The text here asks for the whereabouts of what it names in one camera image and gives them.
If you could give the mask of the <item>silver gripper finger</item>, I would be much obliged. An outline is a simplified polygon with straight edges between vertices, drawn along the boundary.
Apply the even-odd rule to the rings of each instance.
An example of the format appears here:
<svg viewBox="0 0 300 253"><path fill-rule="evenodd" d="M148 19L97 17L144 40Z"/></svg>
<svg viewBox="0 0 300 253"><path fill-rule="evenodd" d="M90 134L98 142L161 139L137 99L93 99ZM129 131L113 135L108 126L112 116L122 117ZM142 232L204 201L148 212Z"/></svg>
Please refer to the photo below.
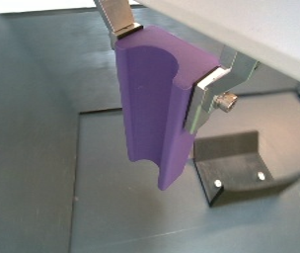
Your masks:
<svg viewBox="0 0 300 253"><path fill-rule="evenodd" d="M128 0L93 0L109 31L110 46L116 41L144 28L134 20Z"/></svg>

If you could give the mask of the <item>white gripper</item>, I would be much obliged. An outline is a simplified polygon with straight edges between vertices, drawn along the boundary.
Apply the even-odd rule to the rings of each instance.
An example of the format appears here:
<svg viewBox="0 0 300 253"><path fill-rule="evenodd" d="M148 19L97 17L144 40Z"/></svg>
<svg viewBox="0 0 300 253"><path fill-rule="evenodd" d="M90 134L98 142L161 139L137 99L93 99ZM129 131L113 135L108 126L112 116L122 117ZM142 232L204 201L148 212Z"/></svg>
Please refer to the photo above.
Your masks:
<svg viewBox="0 0 300 253"><path fill-rule="evenodd" d="M227 113L233 108L237 96L229 90L249 79L256 60L300 81L300 0L138 2L228 45L220 65L193 87L184 121L191 134L216 109Z"/></svg>

